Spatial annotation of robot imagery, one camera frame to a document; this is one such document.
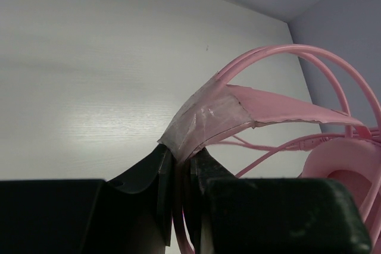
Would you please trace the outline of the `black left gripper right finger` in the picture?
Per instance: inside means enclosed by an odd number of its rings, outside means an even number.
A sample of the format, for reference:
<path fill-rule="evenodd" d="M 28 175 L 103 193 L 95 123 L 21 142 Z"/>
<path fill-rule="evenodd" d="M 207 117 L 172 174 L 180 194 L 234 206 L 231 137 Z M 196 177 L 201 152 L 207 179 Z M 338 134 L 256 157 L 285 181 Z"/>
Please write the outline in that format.
<path fill-rule="evenodd" d="M 349 191 L 315 178 L 236 178 L 207 150 L 189 166 L 196 253 L 371 253 Z"/>

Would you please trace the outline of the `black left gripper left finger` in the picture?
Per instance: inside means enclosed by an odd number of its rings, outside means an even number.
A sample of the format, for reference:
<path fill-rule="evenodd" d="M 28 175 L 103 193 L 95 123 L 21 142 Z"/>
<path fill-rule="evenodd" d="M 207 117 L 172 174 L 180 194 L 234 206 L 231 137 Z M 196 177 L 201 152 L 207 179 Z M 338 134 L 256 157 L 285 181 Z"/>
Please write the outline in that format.
<path fill-rule="evenodd" d="M 1 182 L 2 253 L 164 253 L 173 156 L 164 145 L 109 181 Z"/>

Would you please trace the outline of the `pink over-ear headphones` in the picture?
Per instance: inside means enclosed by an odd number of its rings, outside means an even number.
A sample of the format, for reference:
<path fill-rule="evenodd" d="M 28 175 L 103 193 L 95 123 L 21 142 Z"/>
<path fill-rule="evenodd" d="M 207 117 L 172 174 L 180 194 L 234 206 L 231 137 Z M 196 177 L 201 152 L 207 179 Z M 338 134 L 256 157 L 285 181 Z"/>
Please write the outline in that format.
<path fill-rule="evenodd" d="M 294 54 L 318 67 L 334 88 L 341 110 L 230 84 L 246 67 L 281 53 Z M 361 74 L 339 56 L 309 45 L 265 46 L 237 57 L 195 92 L 173 117 L 160 143 L 171 150 L 178 162 L 184 162 L 202 148 L 223 143 L 247 128 L 289 122 L 345 126 L 343 134 L 314 134 L 278 147 L 266 147 L 265 157 L 284 150 L 309 152 L 301 177 L 334 178 L 345 184 L 368 225 L 373 251 L 379 253 L 380 128 L 368 128 L 351 116 L 344 91 L 324 59 L 343 68 L 358 83 L 374 116 L 380 118 L 380 103 L 374 92 Z"/>

